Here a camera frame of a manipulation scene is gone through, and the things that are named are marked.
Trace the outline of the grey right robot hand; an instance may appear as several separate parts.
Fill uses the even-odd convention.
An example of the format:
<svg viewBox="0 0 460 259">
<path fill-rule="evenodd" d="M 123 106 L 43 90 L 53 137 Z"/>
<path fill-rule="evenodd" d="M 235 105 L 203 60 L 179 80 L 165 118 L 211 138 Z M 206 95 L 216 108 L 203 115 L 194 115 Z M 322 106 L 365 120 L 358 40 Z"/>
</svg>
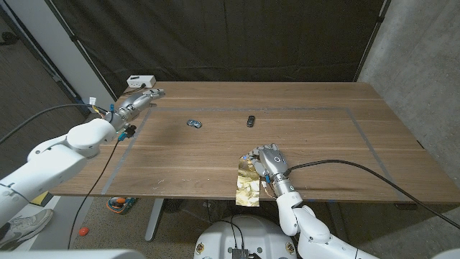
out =
<svg viewBox="0 0 460 259">
<path fill-rule="evenodd" d="M 284 181 L 288 179 L 285 172 L 288 165 L 284 155 L 274 143 L 256 147 L 247 154 L 259 176 L 268 176 L 271 181 Z"/>
</svg>

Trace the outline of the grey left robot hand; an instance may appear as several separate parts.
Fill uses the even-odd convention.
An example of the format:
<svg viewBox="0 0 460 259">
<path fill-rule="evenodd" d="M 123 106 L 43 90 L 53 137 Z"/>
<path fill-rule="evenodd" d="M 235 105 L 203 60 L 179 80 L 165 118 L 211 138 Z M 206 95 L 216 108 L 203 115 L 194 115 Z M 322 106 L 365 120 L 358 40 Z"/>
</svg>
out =
<svg viewBox="0 0 460 259">
<path fill-rule="evenodd" d="M 149 88 L 142 93 L 135 93 L 125 99 L 119 108 L 113 112 L 108 112 L 104 119 L 109 122 L 116 131 L 135 120 L 140 113 L 150 107 L 155 99 L 165 96 L 165 91 L 161 88 Z"/>
</svg>

